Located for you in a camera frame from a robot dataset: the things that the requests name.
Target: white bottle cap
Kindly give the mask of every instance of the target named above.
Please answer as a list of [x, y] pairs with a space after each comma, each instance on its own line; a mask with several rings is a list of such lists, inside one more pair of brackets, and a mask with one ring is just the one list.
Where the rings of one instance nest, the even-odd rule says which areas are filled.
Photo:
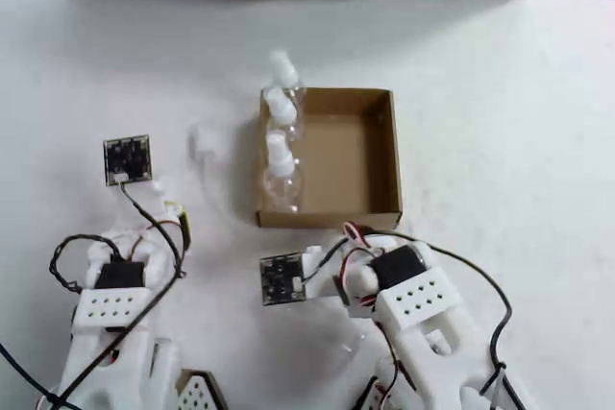
[[269, 105], [271, 116], [280, 125], [292, 125], [297, 120], [297, 109], [278, 86], [265, 92], [265, 101]]
[[274, 50], [269, 54], [276, 81], [284, 88], [292, 88], [299, 82], [297, 69], [292, 65], [285, 50]]
[[278, 177], [283, 178], [295, 171], [295, 159], [286, 144], [286, 135], [280, 130], [267, 134], [267, 152], [269, 153], [269, 170]]

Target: white 3d-printed part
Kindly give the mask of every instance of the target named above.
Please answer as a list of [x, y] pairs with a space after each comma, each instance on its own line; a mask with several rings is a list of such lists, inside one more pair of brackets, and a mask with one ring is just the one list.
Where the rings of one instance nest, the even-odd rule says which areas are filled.
[[382, 290], [376, 312], [382, 322], [395, 330], [415, 326], [461, 302], [442, 268], [429, 269], [409, 280]]
[[84, 290], [73, 327], [127, 326], [145, 307], [151, 293], [148, 288]]
[[217, 410], [205, 379], [193, 376], [177, 401], [178, 410]]

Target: white table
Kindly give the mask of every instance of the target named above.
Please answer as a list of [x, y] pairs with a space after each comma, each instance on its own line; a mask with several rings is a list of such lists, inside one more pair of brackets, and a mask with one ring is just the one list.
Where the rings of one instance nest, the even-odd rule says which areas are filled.
[[[502, 357], [542, 408], [606, 408], [613, 24], [615, 0], [0, 0], [1, 340], [46, 385], [59, 380], [76, 298], [48, 260], [65, 235], [111, 224], [101, 141], [149, 133], [194, 234], [163, 315], [185, 365], [213, 371], [232, 409], [354, 400], [381, 338], [336, 371], [338, 306], [260, 306], [258, 259], [325, 235], [252, 224], [252, 120], [281, 45], [309, 84], [395, 92], [402, 229], [501, 282], [515, 307]], [[205, 182], [186, 155], [195, 124], [216, 148]], [[84, 248], [63, 261], [73, 277]], [[490, 330], [497, 296], [447, 269]], [[0, 407], [30, 408], [35, 393], [4, 363], [0, 383]]]

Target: brown cardboard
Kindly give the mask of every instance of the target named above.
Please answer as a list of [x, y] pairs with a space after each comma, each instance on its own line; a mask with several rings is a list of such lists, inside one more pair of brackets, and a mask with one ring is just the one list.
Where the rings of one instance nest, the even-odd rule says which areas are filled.
[[393, 95], [368, 88], [309, 88], [299, 213], [272, 211], [260, 185], [269, 108], [260, 101], [257, 222], [263, 228], [336, 228], [348, 220], [394, 228], [402, 216]]

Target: transparent bottle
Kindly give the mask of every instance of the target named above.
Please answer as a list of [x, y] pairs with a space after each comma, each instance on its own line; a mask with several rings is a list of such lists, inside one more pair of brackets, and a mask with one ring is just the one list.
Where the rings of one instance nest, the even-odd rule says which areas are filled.
[[274, 84], [282, 88], [295, 107], [303, 111], [306, 86], [299, 78], [297, 69], [292, 64], [285, 50], [274, 50], [269, 54], [274, 73]]
[[276, 211], [299, 211], [302, 178], [282, 131], [267, 134], [268, 167], [262, 178], [269, 207]]
[[284, 132], [289, 143], [300, 139], [304, 132], [301, 109], [297, 108], [278, 86], [267, 89], [264, 97], [271, 115], [267, 124], [267, 131], [279, 130]]

